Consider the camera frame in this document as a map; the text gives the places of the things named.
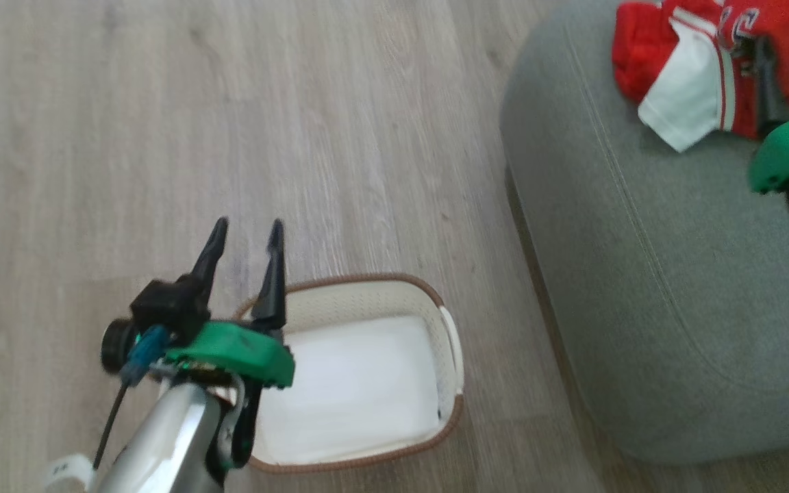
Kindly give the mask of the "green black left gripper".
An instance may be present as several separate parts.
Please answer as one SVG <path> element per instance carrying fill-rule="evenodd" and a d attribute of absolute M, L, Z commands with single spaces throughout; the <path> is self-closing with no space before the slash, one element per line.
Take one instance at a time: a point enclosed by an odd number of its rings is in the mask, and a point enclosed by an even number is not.
<path fill-rule="evenodd" d="M 229 229 L 220 216 L 191 271 L 197 281 L 197 305 L 208 308 L 217 263 Z M 189 344 L 179 346 L 177 334 L 165 325 L 141 331 L 131 320 L 116 319 L 101 341 L 101 367 L 134 387 L 147 375 L 157 379 L 189 379 L 213 387 L 231 386 L 235 377 L 263 389 L 287 389 L 295 378 L 295 359 L 281 341 L 259 331 L 279 330 L 287 321 L 285 233 L 275 219 L 266 246 L 263 284 L 251 309 L 250 324 L 234 320 L 204 323 Z"/>

